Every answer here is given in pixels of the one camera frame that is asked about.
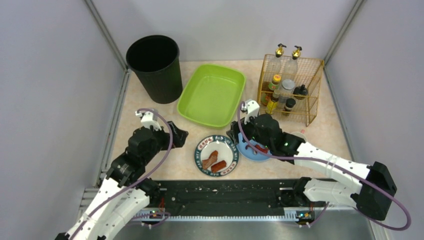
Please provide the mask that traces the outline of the small brown cap bottle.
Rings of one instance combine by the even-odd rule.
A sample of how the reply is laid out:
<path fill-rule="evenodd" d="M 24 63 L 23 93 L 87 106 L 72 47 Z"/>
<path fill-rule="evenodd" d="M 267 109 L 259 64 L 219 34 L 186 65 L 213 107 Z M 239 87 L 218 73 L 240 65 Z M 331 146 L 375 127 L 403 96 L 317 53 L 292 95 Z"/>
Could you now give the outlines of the small brown cap bottle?
<path fill-rule="evenodd" d="M 270 99 L 267 103 L 266 109 L 265 109 L 265 113 L 272 115 L 274 114 L 277 106 L 278 106 L 278 102 L 279 102 L 279 97 L 280 97 L 280 93 L 275 90 L 272 95 L 270 96 Z"/>

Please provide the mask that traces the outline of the white plate with green rim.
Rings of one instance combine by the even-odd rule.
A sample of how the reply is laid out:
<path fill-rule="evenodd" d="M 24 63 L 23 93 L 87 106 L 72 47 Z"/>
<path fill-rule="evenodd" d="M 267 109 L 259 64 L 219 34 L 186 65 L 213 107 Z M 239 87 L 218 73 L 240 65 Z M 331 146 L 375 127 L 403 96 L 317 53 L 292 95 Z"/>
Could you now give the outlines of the white plate with green rim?
<path fill-rule="evenodd" d="M 217 173 L 211 172 L 211 166 L 208 169 L 202 168 L 202 160 L 207 159 L 213 151 L 218 151 L 218 158 L 214 164 L 226 161 L 226 168 Z M 203 138 L 195 147 L 193 156 L 197 169 L 209 177 L 224 177 L 230 174 L 238 166 L 240 159 L 236 145 L 227 136 L 216 134 Z"/>

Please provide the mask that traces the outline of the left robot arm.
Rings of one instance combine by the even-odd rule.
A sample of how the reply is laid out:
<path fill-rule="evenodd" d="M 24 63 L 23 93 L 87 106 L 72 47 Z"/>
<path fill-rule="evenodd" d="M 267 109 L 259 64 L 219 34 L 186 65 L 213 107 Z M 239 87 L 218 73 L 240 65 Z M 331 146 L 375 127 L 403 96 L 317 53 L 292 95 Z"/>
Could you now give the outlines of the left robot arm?
<path fill-rule="evenodd" d="M 71 229 L 59 233 L 57 240 L 112 240 L 159 195 L 159 185 L 143 176 L 146 166 L 159 152 L 183 147 L 189 135 L 172 121 L 166 127 L 168 132 L 152 125 L 133 131 L 84 214 Z"/>

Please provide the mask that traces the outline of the black lid jar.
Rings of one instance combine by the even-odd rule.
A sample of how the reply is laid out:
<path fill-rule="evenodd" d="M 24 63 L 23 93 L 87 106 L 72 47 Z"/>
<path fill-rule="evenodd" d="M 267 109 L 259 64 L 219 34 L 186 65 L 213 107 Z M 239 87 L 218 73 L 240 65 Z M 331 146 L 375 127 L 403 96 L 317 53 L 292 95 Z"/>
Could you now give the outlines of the black lid jar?
<path fill-rule="evenodd" d="M 297 86 L 293 90 L 293 96 L 297 100 L 305 99 L 308 96 L 308 94 L 309 94 L 309 90 L 307 89 L 305 84 Z"/>

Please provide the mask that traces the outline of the small dark spice bottle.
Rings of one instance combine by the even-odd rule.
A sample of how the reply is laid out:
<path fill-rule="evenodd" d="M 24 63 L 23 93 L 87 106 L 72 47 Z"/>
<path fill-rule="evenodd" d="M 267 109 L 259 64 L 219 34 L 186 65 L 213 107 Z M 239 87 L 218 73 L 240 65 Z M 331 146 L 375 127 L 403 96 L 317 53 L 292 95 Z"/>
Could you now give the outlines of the small dark spice bottle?
<path fill-rule="evenodd" d="M 283 107 L 282 115 L 288 116 L 296 105 L 296 100 L 294 98 L 288 98 Z"/>

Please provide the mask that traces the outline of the clear glass bottle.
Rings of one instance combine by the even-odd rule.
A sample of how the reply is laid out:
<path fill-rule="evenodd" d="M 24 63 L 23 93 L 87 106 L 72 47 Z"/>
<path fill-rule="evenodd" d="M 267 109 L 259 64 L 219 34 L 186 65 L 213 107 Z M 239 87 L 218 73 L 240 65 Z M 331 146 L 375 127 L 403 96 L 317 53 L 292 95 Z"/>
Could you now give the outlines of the clear glass bottle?
<path fill-rule="evenodd" d="M 291 53 L 291 58 L 285 63 L 283 69 L 283 80 L 294 80 L 298 72 L 298 58 L 301 56 L 302 47 L 295 45 L 295 50 Z"/>

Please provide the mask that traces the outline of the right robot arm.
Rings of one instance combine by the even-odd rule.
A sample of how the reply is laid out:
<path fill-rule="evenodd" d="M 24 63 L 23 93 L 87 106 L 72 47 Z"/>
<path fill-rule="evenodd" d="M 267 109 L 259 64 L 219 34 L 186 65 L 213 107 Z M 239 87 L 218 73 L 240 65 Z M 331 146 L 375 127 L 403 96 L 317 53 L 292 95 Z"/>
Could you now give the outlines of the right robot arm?
<path fill-rule="evenodd" d="M 386 165 L 358 163 L 328 153 L 305 139 L 283 131 L 269 114 L 233 121 L 226 132 L 239 144 L 256 142 L 265 155 L 324 174 L 330 181 L 303 177 L 295 187 L 310 202 L 330 202 L 356 208 L 366 217 L 383 221 L 395 202 L 397 186 Z"/>

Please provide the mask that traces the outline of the blue plate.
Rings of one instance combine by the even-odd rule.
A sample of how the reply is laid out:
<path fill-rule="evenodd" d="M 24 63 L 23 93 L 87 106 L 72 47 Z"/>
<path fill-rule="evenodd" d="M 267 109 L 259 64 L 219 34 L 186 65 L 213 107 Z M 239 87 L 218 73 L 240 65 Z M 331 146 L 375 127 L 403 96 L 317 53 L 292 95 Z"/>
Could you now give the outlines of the blue plate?
<path fill-rule="evenodd" d="M 251 146 L 244 139 L 242 139 L 241 135 L 239 135 L 238 137 L 239 137 L 239 140 L 241 140 L 241 142 L 239 144 L 237 144 L 236 147 L 237 147 L 238 151 L 240 152 L 240 154 L 243 155 L 245 158 L 247 158 L 251 161 L 254 161 L 254 162 L 264 162 L 264 161 L 267 161 L 269 159 L 268 156 L 265 156 L 262 153 L 256 154 L 255 150 L 253 148 L 251 148 Z M 262 144 L 259 144 L 255 140 L 250 140 L 249 142 L 254 146 L 256 144 L 264 146 Z"/>

